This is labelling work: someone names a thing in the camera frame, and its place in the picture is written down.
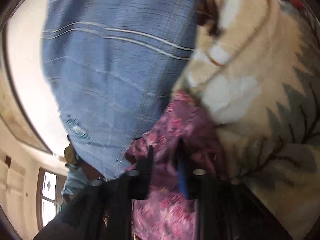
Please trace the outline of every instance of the purple fabric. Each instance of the purple fabric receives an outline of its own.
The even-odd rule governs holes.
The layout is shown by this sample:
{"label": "purple fabric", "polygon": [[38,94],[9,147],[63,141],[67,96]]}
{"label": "purple fabric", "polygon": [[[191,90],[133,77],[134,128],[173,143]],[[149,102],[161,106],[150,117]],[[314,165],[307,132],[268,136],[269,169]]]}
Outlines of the purple fabric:
{"label": "purple fabric", "polygon": [[172,161],[182,138],[189,158],[221,179],[227,178],[225,155],[214,124],[203,109],[183,91],[175,93],[160,120],[141,139],[132,142],[125,156],[132,164],[155,148],[151,192],[147,200],[135,200],[134,232],[142,240],[195,239],[195,202],[178,192]]}

